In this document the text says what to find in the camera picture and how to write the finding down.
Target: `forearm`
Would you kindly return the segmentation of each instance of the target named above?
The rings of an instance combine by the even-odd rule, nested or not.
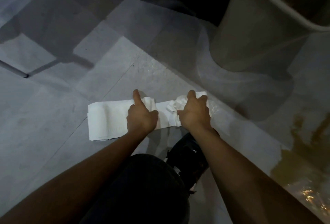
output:
[[[34,191],[0,223],[72,223],[80,220],[100,188],[146,137],[133,131]]]
[[[322,223],[299,201],[214,131],[191,131],[200,145],[233,223]]]

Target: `gray floor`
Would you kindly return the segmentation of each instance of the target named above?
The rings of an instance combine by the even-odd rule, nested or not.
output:
[[[32,74],[23,79],[0,68],[0,215],[111,143],[89,141],[87,106],[130,99],[136,88],[156,102],[208,90],[213,126],[271,175],[282,151],[292,149],[293,116],[309,107],[303,133],[310,134],[329,111],[329,93],[322,92],[329,80],[329,37],[308,39],[289,74],[231,73],[208,52],[214,30],[139,0],[31,1],[0,28],[0,59]],[[184,133],[155,131],[135,153],[165,158]],[[327,168],[311,169],[327,174]],[[190,223],[231,223],[210,171],[196,189]]]

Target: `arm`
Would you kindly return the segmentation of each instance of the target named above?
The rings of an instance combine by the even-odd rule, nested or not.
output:
[[[207,97],[188,93],[184,126],[200,145],[234,224],[322,222],[290,193],[242,154],[223,141],[211,127]]]
[[[6,213],[0,223],[79,222],[104,183],[156,127],[158,112],[146,109],[138,90],[133,98],[127,134],[38,188]]]

